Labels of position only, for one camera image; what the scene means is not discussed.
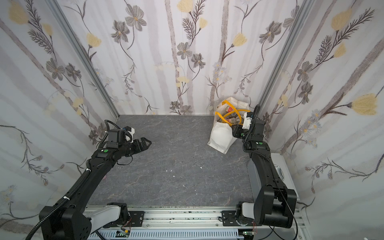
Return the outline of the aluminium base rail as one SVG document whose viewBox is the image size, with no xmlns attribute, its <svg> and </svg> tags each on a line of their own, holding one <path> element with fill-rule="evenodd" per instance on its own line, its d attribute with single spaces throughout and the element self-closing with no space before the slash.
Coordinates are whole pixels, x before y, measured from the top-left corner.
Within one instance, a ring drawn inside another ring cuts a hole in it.
<svg viewBox="0 0 384 240">
<path fill-rule="evenodd" d="M 223 211 L 235 211 L 235 207 L 159 207 L 128 206 L 129 212 L 143 211 L 144 217 L 140 227 L 115 227 L 117 230 L 157 230 L 157 229 L 238 229 L 270 230 L 268 226 L 254 228 L 241 226 L 224 226 Z"/>
</svg>

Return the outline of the white canvas tote bag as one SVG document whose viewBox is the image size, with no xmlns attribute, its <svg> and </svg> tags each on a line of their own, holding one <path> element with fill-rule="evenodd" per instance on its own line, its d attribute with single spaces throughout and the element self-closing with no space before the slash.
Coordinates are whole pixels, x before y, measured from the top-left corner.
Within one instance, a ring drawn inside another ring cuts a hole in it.
<svg viewBox="0 0 384 240">
<path fill-rule="evenodd" d="M 208 145 L 222 154 L 226 154 L 236 141 L 232 127 L 242 128 L 244 113 L 250 112 L 250 104 L 229 97 L 216 108 L 213 128 Z"/>
</svg>

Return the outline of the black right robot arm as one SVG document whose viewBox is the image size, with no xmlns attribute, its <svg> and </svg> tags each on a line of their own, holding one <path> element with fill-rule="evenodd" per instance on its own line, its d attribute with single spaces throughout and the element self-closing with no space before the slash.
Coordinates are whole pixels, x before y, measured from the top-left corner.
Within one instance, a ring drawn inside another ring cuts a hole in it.
<svg viewBox="0 0 384 240">
<path fill-rule="evenodd" d="M 268 143 L 264 140 L 265 122 L 258 118 L 261 106 L 245 114 L 242 127 L 233 127 L 233 136 L 243 142 L 249 154 L 251 183 L 256 185 L 254 203 L 239 202 L 235 219 L 239 225 L 289 229 L 295 220 L 297 194 L 279 176 Z"/>
</svg>

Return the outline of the silver metal case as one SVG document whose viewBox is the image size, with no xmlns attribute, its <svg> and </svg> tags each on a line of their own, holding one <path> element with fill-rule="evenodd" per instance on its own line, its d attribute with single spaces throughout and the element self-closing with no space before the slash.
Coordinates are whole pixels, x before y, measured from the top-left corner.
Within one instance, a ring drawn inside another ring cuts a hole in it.
<svg viewBox="0 0 384 240">
<path fill-rule="evenodd" d="M 299 201 L 300 197 L 298 195 L 298 191 L 294 185 L 294 181 L 291 177 L 291 174 L 289 172 L 289 169 L 284 157 L 278 153 L 271 153 L 271 157 L 279 177 L 282 179 L 282 181 L 284 182 L 284 184 L 287 186 L 288 189 L 295 190 L 295 192 L 297 193 L 297 200 Z M 261 189 L 261 182 L 260 182 L 257 168 L 252 160 L 249 160 L 247 164 L 247 168 L 248 168 L 248 173 L 249 173 L 249 178 L 251 183 L 253 200 L 255 201 Z"/>
</svg>

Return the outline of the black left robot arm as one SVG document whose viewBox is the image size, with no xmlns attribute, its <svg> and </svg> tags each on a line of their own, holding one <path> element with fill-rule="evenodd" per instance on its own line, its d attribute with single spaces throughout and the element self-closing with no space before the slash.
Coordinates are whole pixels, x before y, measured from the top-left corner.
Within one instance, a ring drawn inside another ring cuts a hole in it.
<svg viewBox="0 0 384 240">
<path fill-rule="evenodd" d="M 123 157 L 132 158 L 146 151 L 152 142 L 147 138 L 134 139 L 134 129 L 115 125 L 105 120 L 106 134 L 99 147 L 86 160 L 86 169 L 70 190 L 53 206 L 45 206 L 39 213 L 39 222 L 31 229 L 27 239 L 42 230 L 45 240 L 86 240 L 100 228 L 117 221 L 127 210 L 121 205 L 108 205 L 103 211 L 89 217 L 84 215 L 86 206 L 104 176 Z"/>
</svg>

